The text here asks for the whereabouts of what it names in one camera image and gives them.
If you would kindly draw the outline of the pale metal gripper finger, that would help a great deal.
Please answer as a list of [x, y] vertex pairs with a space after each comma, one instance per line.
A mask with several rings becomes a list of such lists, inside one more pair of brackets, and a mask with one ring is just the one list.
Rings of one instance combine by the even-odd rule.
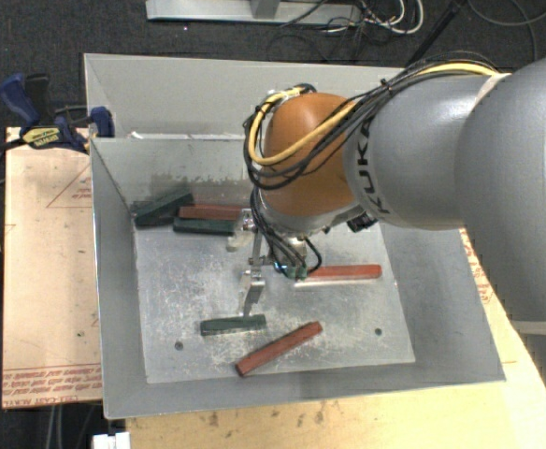
[[232, 235], [227, 239], [226, 250], [230, 253], [239, 251], [253, 242], [255, 223], [252, 211], [243, 209], [233, 225]]
[[254, 305], [259, 302], [266, 282], [260, 270], [246, 270], [240, 278], [242, 287], [245, 289], [244, 302], [242, 304], [242, 315], [249, 316]]

